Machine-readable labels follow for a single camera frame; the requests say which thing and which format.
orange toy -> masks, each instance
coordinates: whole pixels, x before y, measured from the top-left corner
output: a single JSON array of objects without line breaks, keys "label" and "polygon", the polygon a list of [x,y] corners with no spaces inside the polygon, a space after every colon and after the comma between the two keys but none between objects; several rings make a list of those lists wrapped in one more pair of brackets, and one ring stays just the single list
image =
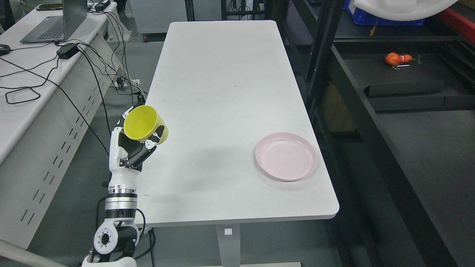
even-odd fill
[{"label": "orange toy", "polygon": [[386,56],[386,58],[384,59],[384,62],[386,62],[388,65],[394,66],[401,62],[409,62],[411,59],[412,59],[411,55],[398,55],[392,52]]}]

laptop keyboard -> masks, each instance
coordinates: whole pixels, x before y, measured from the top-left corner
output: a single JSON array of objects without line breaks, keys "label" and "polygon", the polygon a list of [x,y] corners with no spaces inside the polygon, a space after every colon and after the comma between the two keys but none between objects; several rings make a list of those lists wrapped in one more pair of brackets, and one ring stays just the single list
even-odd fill
[{"label": "laptop keyboard", "polygon": [[51,28],[49,28],[45,33],[40,35],[38,39],[53,39],[53,38],[59,38],[63,35],[64,33],[64,23],[63,19],[58,19]]}]

laptop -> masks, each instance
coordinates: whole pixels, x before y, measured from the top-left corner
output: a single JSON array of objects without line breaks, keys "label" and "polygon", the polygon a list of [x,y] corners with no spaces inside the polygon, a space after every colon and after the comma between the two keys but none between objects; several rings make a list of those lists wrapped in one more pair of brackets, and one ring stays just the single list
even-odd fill
[{"label": "laptop", "polygon": [[87,16],[87,0],[63,0],[63,15],[46,17],[20,43],[63,42]]}]

pink plate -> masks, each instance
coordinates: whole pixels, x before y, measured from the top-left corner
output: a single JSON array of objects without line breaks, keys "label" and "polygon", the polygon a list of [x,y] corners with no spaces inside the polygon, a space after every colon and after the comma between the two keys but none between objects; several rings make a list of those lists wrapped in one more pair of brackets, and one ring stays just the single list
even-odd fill
[{"label": "pink plate", "polygon": [[312,145],[293,133],[266,136],[257,145],[256,159],[265,172],[284,181],[309,175],[317,163]]}]

white desk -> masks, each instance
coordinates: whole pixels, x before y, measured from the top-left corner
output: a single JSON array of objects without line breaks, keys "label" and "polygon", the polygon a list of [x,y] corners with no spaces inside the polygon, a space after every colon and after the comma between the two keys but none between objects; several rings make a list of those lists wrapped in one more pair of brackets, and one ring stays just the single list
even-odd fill
[{"label": "white desk", "polygon": [[[112,3],[107,11],[115,9]],[[22,39],[46,16],[61,15],[61,11],[32,11],[0,36],[1,44],[12,49],[35,47],[42,44],[21,44]],[[70,39],[79,39],[94,47],[110,64],[124,75],[121,63],[113,56],[103,33],[107,28],[106,15],[88,14]],[[30,68],[52,59],[59,47],[49,44],[43,48],[11,51],[1,58],[19,66]],[[97,56],[90,49],[86,53],[99,66]],[[46,76],[56,61],[33,70]],[[16,67],[0,61],[0,75],[18,71]],[[106,93],[111,80],[98,75],[100,88]],[[60,60],[59,68],[50,76],[70,96],[85,119],[91,122],[101,103],[96,80],[91,67],[80,53],[68,60]],[[41,78],[22,72],[0,78],[5,87],[33,86]],[[0,89],[0,241],[20,248],[27,248],[78,148],[87,125],[64,94],[53,84],[46,83],[37,89],[41,98],[17,105],[6,103],[4,95],[9,90]],[[34,96],[28,91],[10,95],[11,101]]]},{"label": "white desk", "polygon": [[[147,226],[217,224],[223,266],[239,266],[239,223],[338,212],[275,22],[172,23],[147,104],[170,131],[137,179]],[[256,146],[276,132],[310,142],[311,175],[283,182],[261,170]]]}]

